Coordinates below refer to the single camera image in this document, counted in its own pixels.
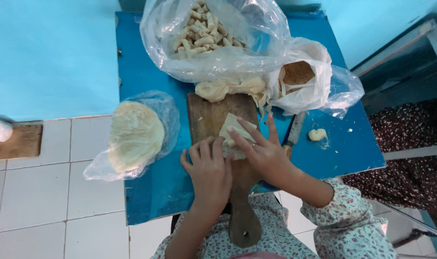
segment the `hand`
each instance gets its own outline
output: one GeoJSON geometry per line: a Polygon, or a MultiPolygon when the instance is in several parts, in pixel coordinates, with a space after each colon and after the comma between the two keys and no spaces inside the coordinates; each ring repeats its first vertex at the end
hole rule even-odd
{"type": "Polygon", "coordinates": [[[187,161],[187,150],[180,156],[180,163],[188,172],[195,189],[195,200],[192,208],[219,216],[230,197],[231,175],[230,155],[223,158],[222,143],[224,137],[208,137],[189,148],[190,164],[187,161]]]}
{"type": "Polygon", "coordinates": [[[279,144],[273,115],[268,114],[268,128],[270,137],[265,139],[258,130],[254,129],[242,118],[237,119],[239,124],[255,139],[255,146],[242,137],[233,128],[227,130],[230,137],[247,156],[251,166],[260,173],[265,181],[283,189],[284,184],[293,183],[294,176],[303,172],[296,168],[287,158],[286,152],[279,144]]]}

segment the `person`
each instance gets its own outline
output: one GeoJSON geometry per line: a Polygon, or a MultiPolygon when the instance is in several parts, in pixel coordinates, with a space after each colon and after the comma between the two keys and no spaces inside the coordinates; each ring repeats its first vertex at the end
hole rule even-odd
{"type": "MultiPolygon", "coordinates": [[[[255,143],[233,128],[228,129],[228,134],[244,151],[252,168],[268,183],[303,200],[301,213],[317,225],[314,241],[320,258],[398,258],[381,228],[387,220],[373,216],[370,203],[357,189],[335,180],[317,180],[290,162],[279,143],[271,114],[268,139],[242,118],[238,122],[255,143]]],[[[287,229],[288,210],[272,193],[249,197],[262,227],[260,241],[247,248],[230,242],[230,215],[222,214],[222,210],[230,196],[233,156],[223,158],[223,141],[223,137],[209,137],[194,144],[189,148],[191,163],[183,150],[180,162],[191,176],[195,199],[152,258],[318,258],[287,229]]]]}

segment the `floral sleeve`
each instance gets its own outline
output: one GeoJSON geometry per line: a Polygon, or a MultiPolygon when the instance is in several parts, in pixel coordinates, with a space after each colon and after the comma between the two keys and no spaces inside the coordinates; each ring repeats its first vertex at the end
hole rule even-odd
{"type": "Polygon", "coordinates": [[[321,258],[398,258],[371,204],[361,192],[335,180],[326,180],[335,193],[325,207],[303,202],[300,212],[318,228],[314,232],[316,251],[321,258]]]}

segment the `knife handle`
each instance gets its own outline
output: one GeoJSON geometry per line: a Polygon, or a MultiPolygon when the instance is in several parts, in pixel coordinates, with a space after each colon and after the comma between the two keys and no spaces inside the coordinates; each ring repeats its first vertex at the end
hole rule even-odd
{"type": "Polygon", "coordinates": [[[289,160],[290,160],[290,158],[292,157],[292,146],[289,146],[289,145],[283,145],[282,146],[282,149],[284,150],[284,152],[286,152],[286,156],[289,158],[289,160]]]}

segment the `wooden board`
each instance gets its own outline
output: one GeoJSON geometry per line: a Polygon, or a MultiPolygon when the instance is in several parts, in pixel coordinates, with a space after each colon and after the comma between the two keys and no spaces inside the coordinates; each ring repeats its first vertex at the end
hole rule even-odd
{"type": "MultiPolygon", "coordinates": [[[[187,96],[191,144],[209,136],[218,136],[229,112],[258,126],[255,103],[247,94],[232,94],[211,103],[196,94],[187,96]]],[[[231,218],[228,229],[231,242],[239,247],[257,244],[262,235],[260,221],[249,204],[249,192],[262,177],[246,160],[232,162],[233,186],[230,193],[231,218]]]]}
{"type": "Polygon", "coordinates": [[[0,159],[39,156],[42,134],[43,125],[14,127],[11,137],[0,142],[0,159]]]}

